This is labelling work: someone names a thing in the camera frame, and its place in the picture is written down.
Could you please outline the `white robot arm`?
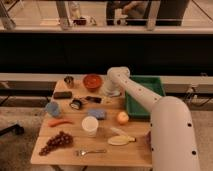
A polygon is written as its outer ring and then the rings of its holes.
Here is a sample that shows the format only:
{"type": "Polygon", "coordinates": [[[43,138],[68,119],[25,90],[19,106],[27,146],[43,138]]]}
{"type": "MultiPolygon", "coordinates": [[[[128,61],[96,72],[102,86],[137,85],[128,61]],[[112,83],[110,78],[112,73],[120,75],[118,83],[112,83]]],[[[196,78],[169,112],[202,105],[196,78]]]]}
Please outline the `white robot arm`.
{"type": "Polygon", "coordinates": [[[107,71],[104,93],[123,88],[150,113],[153,171],[200,171],[191,112],[179,98],[161,96],[130,79],[127,67],[107,71]]]}

